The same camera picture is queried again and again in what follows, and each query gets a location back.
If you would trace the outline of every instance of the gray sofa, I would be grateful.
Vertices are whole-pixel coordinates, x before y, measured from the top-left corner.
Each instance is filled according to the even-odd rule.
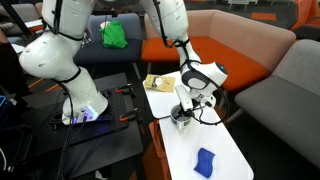
[[[101,32],[99,32],[100,24],[105,21],[113,20],[120,21],[125,32],[128,45],[123,49],[103,47],[102,35]],[[91,34],[93,43],[80,48],[74,57],[74,62],[77,65],[131,63],[136,71],[138,79],[140,79],[140,72],[136,62],[140,60],[143,37],[140,19],[137,14],[119,14],[118,17],[114,18],[110,15],[91,16],[88,30]]]
[[[320,168],[320,43],[296,42],[272,75],[236,103]]]

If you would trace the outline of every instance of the paper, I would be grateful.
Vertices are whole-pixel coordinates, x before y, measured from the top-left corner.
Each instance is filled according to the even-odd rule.
[[[103,29],[103,28],[109,26],[110,23],[111,23],[110,21],[103,22],[103,23],[100,24],[100,28]]]
[[[35,21],[29,21],[26,22],[25,25],[27,26],[27,28],[32,28],[32,27],[36,27],[36,26],[42,26],[42,20],[35,20]]]
[[[19,45],[16,45],[16,44],[11,44],[14,51],[16,51],[17,54],[21,53],[22,51],[24,51],[25,47],[23,46],[19,46]]]
[[[175,77],[148,74],[144,86],[159,91],[173,92],[175,80]]]

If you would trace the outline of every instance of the table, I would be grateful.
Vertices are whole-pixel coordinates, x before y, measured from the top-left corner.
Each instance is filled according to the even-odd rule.
[[[254,2],[255,4],[258,4],[259,0],[249,0],[249,2]]]
[[[124,73],[95,80],[98,89],[120,87],[127,84]],[[26,96],[29,106],[43,107],[55,103],[60,91],[52,91]],[[125,95],[125,106],[132,110],[130,95]],[[65,174],[68,179],[92,172],[107,165],[139,155],[143,150],[140,133],[136,121],[130,121],[128,128],[99,136],[97,138],[73,145],[69,148],[65,164]],[[40,157],[40,167],[43,168],[43,179],[53,179],[58,169],[60,150]]]
[[[180,72],[164,76],[175,77],[175,85],[182,84]],[[175,91],[164,93],[146,88],[144,90],[155,118],[170,115],[172,107],[180,102]],[[195,114],[198,117],[200,110],[196,110]],[[216,122],[219,117],[212,108],[205,107],[202,120]],[[210,179],[253,179],[251,167],[223,124],[206,126],[191,120],[190,124],[179,133],[170,118],[160,119],[159,123],[173,180],[206,179],[193,170],[197,164],[197,154],[201,147],[215,154],[214,170]]]

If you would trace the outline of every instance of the small cup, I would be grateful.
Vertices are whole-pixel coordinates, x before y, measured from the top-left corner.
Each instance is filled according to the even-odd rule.
[[[171,110],[171,121],[173,124],[177,126],[179,131],[181,132],[186,126],[190,124],[191,117],[190,116],[183,116],[179,114],[181,110],[180,105],[176,105]]]

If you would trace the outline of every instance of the blue sponge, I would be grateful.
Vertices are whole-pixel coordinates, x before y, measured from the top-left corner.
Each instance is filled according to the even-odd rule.
[[[215,154],[213,154],[212,152],[204,148],[200,148],[198,152],[198,163],[194,170],[204,177],[209,178],[213,171],[212,160],[214,156]]]

